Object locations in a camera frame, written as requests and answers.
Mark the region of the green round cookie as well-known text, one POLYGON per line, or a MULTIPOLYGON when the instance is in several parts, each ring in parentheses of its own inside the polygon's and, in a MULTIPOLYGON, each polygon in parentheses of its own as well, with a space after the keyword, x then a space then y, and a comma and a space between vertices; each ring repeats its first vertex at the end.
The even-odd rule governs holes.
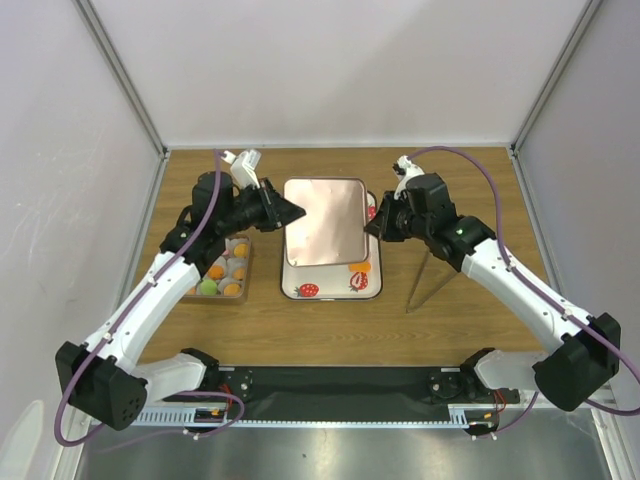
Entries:
POLYGON ((218 285, 214 280, 204 279, 200 285, 200 294, 203 296, 216 296, 218 294, 218 285))

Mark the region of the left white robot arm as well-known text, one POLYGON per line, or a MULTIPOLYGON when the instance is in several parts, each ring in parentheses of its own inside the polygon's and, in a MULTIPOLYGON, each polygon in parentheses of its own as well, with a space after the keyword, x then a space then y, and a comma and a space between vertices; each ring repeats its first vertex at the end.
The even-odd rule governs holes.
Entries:
POLYGON ((279 230, 302 218, 302 207, 263 178, 235 189, 220 170, 198 178, 191 203, 180 213, 151 267, 114 314, 84 342, 65 342, 55 355, 62 399, 54 432, 67 406, 120 431, 149 403, 178 395, 213 398, 220 388, 219 362, 186 348, 174 357, 142 365, 142 351, 168 314, 206 276, 244 230, 279 230))

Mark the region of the brown tin lid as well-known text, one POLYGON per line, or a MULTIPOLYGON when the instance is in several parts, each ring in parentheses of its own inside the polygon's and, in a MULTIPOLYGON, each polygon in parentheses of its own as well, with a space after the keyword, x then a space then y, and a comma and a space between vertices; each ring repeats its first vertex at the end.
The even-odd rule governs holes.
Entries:
POLYGON ((285 258, 293 267, 359 263, 369 254, 367 189, 353 177, 294 177, 286 200, 305 215, 285 227, 285 258))

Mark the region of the orange round biscuit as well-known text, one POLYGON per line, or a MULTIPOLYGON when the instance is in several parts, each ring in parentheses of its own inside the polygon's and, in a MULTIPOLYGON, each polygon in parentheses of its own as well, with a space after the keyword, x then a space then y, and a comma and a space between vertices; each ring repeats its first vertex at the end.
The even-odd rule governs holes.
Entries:
POLYGON ((247 243, 238 243, 233 249, 233 255, 236 258, 247 258, 249 255, 249 245, 247 243))

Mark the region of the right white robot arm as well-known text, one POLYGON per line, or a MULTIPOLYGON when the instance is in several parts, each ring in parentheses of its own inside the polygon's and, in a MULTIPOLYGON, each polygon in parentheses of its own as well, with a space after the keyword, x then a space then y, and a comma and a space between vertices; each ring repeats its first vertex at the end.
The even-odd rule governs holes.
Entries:
POLYGON ((489 351, 460 377, 462 394, 482 402, 496 389, 533 389, 554 406, 573 411, 619 371, 613 349, 621 327, 608 313, 593 316, 541 281, 495 232, 457 213, 442 178, 398 168, 399 184, 385 192, 367 233, 386 242, 418 239, 430 253, 491 292, 534 334, 547 352, 524 365, 489 351))

